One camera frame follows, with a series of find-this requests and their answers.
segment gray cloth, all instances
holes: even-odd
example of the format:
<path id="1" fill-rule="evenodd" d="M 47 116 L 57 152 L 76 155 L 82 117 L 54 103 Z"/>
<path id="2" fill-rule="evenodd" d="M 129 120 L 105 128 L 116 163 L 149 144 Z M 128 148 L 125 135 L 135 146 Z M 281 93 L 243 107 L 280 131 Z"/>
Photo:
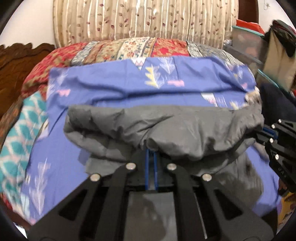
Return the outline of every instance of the gray cloth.
<path id="1" fill-rule="evenodd" d="M 145 147 L 169 155 L 193 174 L 216 177 L 247 206 L 263 191 L 244 151 L 254 143 L 246 134 L 262 129 L 258 104 L 240 110 L 188 106 L 100 108 L 71 106 L 64 132 L 92 153 L 87 171 L 108 175 Z"/>

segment wooden headboard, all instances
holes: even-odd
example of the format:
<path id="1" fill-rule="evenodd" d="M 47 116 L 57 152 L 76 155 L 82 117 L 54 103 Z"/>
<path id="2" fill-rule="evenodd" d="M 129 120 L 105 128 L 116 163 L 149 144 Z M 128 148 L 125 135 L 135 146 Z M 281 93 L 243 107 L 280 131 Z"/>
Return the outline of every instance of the wooden headboard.
<path id="1" fill-rule="evenodd" d="M 0 119 L 20 95 L 22 84 L 33 67 L 55 49 L 54 45 L 0 45 Z"/>

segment black fabric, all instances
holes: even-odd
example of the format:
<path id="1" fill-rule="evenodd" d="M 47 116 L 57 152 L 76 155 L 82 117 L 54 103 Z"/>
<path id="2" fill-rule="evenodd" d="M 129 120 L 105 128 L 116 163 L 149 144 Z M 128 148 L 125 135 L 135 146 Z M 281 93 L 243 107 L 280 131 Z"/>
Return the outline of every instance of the black fabric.
<path id="1" fill-rule="evenodd" d="M 262 219 L 272 228 L 272 231 L 274 233 L 274 236 L 277 232 L 277 226 L 278 226 L 278 215 L 277 215 L 277 209 L 273 209 L 270 213 L 264 215 Z"/>
<path id="2" fill-rule="evenodd" d="M 272 125 L 278 119 L 296 121 L 295 105 L 275 85 L 262 83 L 260 85 L 260 95 L 262 99 L 262 115 L 266 125 Z"/>
<path id="3" fill-rule="evenodd" d="M 291 36 L 296 37 L 296 31 L 289 25 L 287 25 L 286 23 L 284 23 L 281 20 L 273 20 L 272 25 L 275 27 L 280 27 L 286 31 L 289 32 L 289 34 L 291 34 Z"/>
<path id="4" fill-rule="evenodd" d="M 285 91 L 285 90 L 281 90 L 284 94 L 284 96 L 286 96 L 286 98 L 292 102 L 292 104 L 296 107 L 296 98 L 294 96 L 292 96 L 289 92 Z"/>

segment blue fabric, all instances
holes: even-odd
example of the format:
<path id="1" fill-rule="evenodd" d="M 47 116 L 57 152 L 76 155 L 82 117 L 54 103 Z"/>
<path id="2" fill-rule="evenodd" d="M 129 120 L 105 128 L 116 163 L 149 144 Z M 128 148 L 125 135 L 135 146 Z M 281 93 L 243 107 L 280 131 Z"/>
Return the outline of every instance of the blue fabric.
<path id="1" fill-rule="evenodd" d="M 20 188 L 33 143 L 47 118 L 45 108 L 39 92 L 26 98 L 0 153 L 0 192 L 5 193 L 14 210 L 21 209 Z"/>
<path id="2" fill-rule="evenodd" d="M 63 133 L 68 106 L 171 104 L 239 108 L 244 104 L 245 93 L 255 86 L 246 66 L 231 66 L 214 57 L 176 56 L 141 58 L 141 61 L 141 66 L 136 66 L 134 60 L 122 60 L 51 70 L 47 93 L 48 136 L 42 135 L 34 144 L 27 169 L 28 181 L 22 187 L 23 195 L 29 197 L 28 218 L 38 220 L 87 178 L 84 165 L 89 153 L 68 141 Z M 261 162 L 251 150 L 247 152 L 252 162 Z M 273 183 L 278 178 L 273 171 L 261 178 L 266 179 L 264 193 L 276 192 Z M 254 209 L 258 214 L 268 212 L 278 202 L 277 198 L 271 200 L 264 194 L 261 198 L 269 206 L 264 210 Z"/>

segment leaf pattern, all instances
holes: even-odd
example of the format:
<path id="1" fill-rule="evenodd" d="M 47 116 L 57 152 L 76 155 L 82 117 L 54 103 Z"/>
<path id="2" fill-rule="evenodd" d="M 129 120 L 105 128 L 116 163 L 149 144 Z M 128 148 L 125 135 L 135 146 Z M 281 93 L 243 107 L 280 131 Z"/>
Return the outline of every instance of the leaf pattern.
<path id="1" fill-rule="evenodd" d="M 65 44 L 68 42 L 75 43 L 78 41 L 83 40 L 92 40 L 93 38 L 96 38 L 96 40 L 101 41 L 103 36 L 109 36 L 110 38 L 114 38 L 115 34 L 123 34 L 122 29 L 128 24 L 128 27 L 130 28 L 130 31 L 125 32 L 126 37 L 133 37 L 141 36 L 141 34 L 144 34 L 144 28 L 145 26 L 153 26 L 150 31 L 152 33 L 150 34 L 156 34 L 154 32 L 155 23 L 152 23 L 151 21 L 154 20 L 157 23 L 160 23 L 161 28 L 157 27 L 156 31 L 157 34 L 160 36 L 170 36 L 172 38 L 188 38 L 191 41 L 205 41 L 205 38 L 202 39 L 199 38 L 201 35 L 201 31 L 203 30 L 205 33 L 207 31 L 210 32 L 209 35 L 207 35 L 207 38 L 211 41 L 205 42 L 205 44 L 212 44 L 215 45 L 215 47 L 221 48 L 223 46 L 222 41 L 220 39 L 229 38 L 231 36 L 231 23 L 237 18 L 237 8 L 238 8 L 238 0 L 234 1 L 227 1 L 224 0 L 209 0 L 210 4 L 206 4 L 207 0 L 197 0 L 197 5 L 200 6 L 198 8 L 195 8 L 194 5 L 196 4 L 179 4 L 176 3 L 173 0 L 168 0 L 166 4 L 168 4 L 168 8 L 166 9 L 166 13 L 164 15 L 161 15 L 159 11 L 159 6 L 155 1 L 136 1 L 137 7 L 135 7 L 135 2 L 131 0 L 124 0 L 120 1 L 117 5 L 111 4 L 112 1 L 100 1 L 98 5 L 96 6 L 97 9 L 95 9 L 93 6 L 94 4 L 90 4 L 90 1 L 87 0 L 87 5 L 85 5 L 85 9 L 83 11 L 80 9 L 77 9 L 77 17 L 75 18 L 76 22 L 71 22 L 71 26 L 75 26 L 77 28 L 77 34 L 72 33 L 72 28 L 67 27 L 63 31 L 57 31 L 59 34 L 66 34 L 66 38 L 71 39 L 71 41 L 64 41 Z M 85 18 L 84 21 L 80 21 L 77 18 Z M 94 30 L 97 30 L 98 27 L 100 28 L 100 31 L 102 32 L 102 35 L 96 36 L 93 32 L 93 29 L 89 29 L 89 31 L 82 31 L 79 28 L 78 24 L 81 24 L 81 26 L 87 23 L 88 25 L 92 25 L 94 23 L 97 23 L 98 26 Z M 215 36 L 213 36 L 213 30 L 211 29 L 211 26 L 214 26 L 212 28 L 217 28 L 218 31 L 215 31 Z"/>
<path id="2" fill-rule="evenodd" d="M 162 67 L 168 74 L 171 74 L 175 70 L 176 66 L 175 64 L 172 64 L 172 57 L 163 57 L 158 59 L 162 62 L 159 66 Z"/>
<path id="3" fill-rule="evenodd" d="M 151 85 L 157 89 L 164 85 L 164 80 L 159 80 L 160 73 L 158 73 L 159 66 L 146 67 L 145 68 L 149 73 L 145 73 L 145 75 L 150 79 L 150 81 L 145 81 L 146 85 Z"/>
<path id="4" fill-rule="evenodd" d="M 50 169 L 50 164 L 47 164 L 47 159 L 44 163 L 38 163 L 38 176 L 35 177 L 35 189 L 29 189 L 29 195 L 32 203 L 35 206 L 39 216 L 41 216 L 44 208 L 45 193 L 44 189 L 47 185 L 45 173 Z"/>

